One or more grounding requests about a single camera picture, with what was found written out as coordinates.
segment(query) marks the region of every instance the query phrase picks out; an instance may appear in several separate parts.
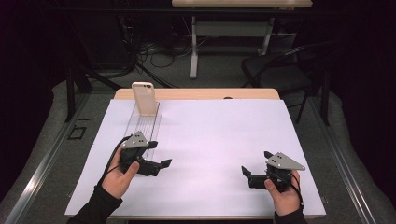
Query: phone case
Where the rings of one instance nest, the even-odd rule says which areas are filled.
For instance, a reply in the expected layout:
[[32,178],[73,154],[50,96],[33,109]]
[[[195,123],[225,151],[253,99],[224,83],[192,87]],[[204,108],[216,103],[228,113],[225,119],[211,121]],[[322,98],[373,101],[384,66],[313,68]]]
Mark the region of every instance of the phone case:
[[149,82],[134,82],[132,84],[134,99],[141,116],[156,116],[157,102],[155,100],[154,86]]

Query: person's hand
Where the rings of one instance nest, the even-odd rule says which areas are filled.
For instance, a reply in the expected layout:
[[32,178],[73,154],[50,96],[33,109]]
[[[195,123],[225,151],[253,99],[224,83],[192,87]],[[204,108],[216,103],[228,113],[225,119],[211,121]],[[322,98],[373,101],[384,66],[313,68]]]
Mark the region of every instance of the person's hand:
[[[114,155],[113,161],[110,163],[110,167],[108,170],[113,169],[114,167],[119,165],[120,161],[120,152],[122,147],[117,149],[117,152]],[[102,187],[113,197],[120,199],[122,195],[126,192],[131,183],[132,178],[139,170],[139,163],[134,161],[129,169],[125,172],[125,174],[121,171],[120,167],[110,171],[105,179],[103,180]]]
[[[295,170],[291,173],[297,178],[296,180],[291,177],[291,184],[299,189],[300,176]],[[264,185],[274,200],[274,207],[279,216],[285,216],[300,208],[300,198],[293,188],[288,187],[286,191],[280,193],[271,179],[265,180]]]

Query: dark background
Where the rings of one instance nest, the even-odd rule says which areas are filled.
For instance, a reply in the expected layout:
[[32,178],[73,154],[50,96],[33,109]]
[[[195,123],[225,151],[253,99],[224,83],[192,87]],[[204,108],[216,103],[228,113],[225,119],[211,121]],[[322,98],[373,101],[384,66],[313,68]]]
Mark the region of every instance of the dark background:
[[[86,6],[88,2],[92,1],[62,4]],[[112,6],[109,0],[93,2],[98,7]],[[136,1],[145,4],[139,6],[153,7],[149,2]],[[163,1],[155,7],[170,7],[170,2]],[[133,59],[121,42],[122,32],[115,16],[93,19],[79,15],[71,18],[76,24],[71,28],[63,17],[43,14],[35,1],[7,0],[0,4],[2,200],[30,156],[50,111],[51,89],[65,80],[70,62],[78,60],[96,69],[121,69],[131,66]],[[297,39],[304,43],[324,36],[344,38],[345,51],[332,71],[331,89],[343,101],[353,147],[394,206],[396,20],[392,15],[395,7],[392,1],[316,0],[314,10],[341,8],[347,11],[347,16],[331,21],[305,21]],[[158,29],[146,25],[146,22],[152,24],[152,20],[158,21],[154,23]],[[146,17],[139,25],[142,32],[169,46],[173,41],[170,29],[172,25],[177,29],[177,20]],[[153,30],[160,30],[162,35],[151,33]]]

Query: white table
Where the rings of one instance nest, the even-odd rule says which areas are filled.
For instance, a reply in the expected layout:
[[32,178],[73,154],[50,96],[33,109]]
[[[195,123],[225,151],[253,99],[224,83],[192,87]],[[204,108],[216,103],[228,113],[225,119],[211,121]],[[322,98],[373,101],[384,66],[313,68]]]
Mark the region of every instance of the white table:
[[[281,151],[300,172],[307,217],[324,216],[321,199],[281,100],[158,100],[161,121],[153,161],[172,159],[158,176],[138,175],[111,217],[128,219],[272,218],[266,190],[250,189],[244,165],[264,174],[264,150]],[[114,146],[125,135],[134,100],[113,100],[65,214],[89,200]]]
[[[311,7],[311,0],[172,0],[174,7]],[[268,49],[274,18],[269,21],[197,21],[191,23],[191,67],[190,78],[197,78],[198,48],[197,36],[263,36],[259,54]]]

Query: black office chair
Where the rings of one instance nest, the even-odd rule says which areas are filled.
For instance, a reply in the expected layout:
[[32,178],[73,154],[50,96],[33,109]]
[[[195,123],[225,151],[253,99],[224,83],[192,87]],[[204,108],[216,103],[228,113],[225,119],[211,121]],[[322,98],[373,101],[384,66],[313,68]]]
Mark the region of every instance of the black office chair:
[[[284,52],[269,53],[242,61],[242,70],[254,88],[274,88],[282,98],[284,95],[304,91],[304,99],[296,123],[300,122],[306,99],[315,95],[323,86],[322,103],[328,103],[329,70],[332,68],[337,50],[337,40],[300,46]],[[327,107],[322,116],[327,121]]]

